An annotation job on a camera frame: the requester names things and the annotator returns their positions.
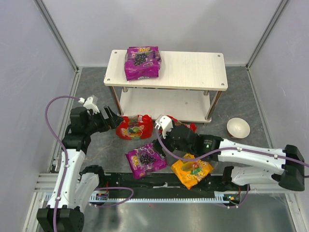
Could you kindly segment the orange candy bag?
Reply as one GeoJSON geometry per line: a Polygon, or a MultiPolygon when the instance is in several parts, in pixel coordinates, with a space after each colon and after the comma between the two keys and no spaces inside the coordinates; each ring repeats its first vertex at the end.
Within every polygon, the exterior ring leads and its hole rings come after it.
{"type": "Polygon", "coordinates": [[[178,160],[171,166],[171,169],[187,189],[197,185],[213,171],[209,162],[200,159],[196,161],[178,160]]]}

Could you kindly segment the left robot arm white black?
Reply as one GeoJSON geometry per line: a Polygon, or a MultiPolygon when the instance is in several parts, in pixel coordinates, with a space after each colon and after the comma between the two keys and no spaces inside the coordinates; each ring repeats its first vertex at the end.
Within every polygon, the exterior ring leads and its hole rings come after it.
{"type": "Polygon", "coordinates": [[[116,129],[123,121],[110,107],[105,106],[104,110],[106,118],[96,106],[80,106],[70,111],[70,124],[61,141],[57,181],[47,206],[37,212],[37,220],[45,232],[82,231],[84,211],[93,191],[106,184],[102,167],[90,165],[80,170],[91,135],[116,129]]]}

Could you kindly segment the purple candy bag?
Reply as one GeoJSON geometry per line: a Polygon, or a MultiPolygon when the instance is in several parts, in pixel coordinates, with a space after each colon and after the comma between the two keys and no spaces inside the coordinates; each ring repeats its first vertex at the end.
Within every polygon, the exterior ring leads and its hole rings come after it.
{"type": "Polygon", "coordinates": [[[166,160],[155,151],[153,144],[148,143],[126,153],[133,177],[140,179],[149,173],[167,167],[166,160]]]}
{"type": "Polygon", "coordinates": [[[124,63],[126,80],[158,78],[161,62],[158,46],[129,47],[124,63]]]}

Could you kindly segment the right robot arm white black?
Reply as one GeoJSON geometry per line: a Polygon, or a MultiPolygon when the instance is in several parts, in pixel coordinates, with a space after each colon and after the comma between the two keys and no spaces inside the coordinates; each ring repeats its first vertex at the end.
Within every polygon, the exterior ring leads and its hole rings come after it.
{"type": "Polygon", "coordinates": [[[243,164],[225,168],[226,182],[238,186],[269,182],[291,191],[305,190],[308,164],[294,145],[283,149],[243,145],[219,136],[197,134],[183,125],[167,128],[156,125],[155,132],[158,150],[178,160],[243,164]]]}

